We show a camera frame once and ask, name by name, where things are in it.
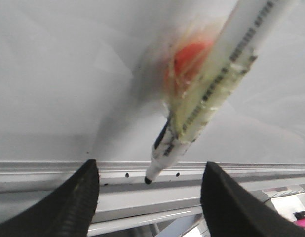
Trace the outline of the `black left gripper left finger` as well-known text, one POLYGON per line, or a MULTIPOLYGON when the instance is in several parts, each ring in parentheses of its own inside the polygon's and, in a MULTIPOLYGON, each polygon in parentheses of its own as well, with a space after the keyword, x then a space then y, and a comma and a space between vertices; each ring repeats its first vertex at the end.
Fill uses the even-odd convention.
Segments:
POLYGON ((0 224, 0 237, 85 237, 99 195, 97 162, 86 161, 40 202, 0 224))

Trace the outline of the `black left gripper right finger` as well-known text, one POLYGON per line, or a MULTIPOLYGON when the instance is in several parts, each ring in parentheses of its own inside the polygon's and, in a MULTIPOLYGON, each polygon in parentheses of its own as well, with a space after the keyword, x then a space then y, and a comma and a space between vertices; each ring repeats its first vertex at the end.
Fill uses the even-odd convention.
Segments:
POLYGON ((213 237, 305 237, 305 230, 268 208, 215 162, 205 166, 202 212, 213 237))

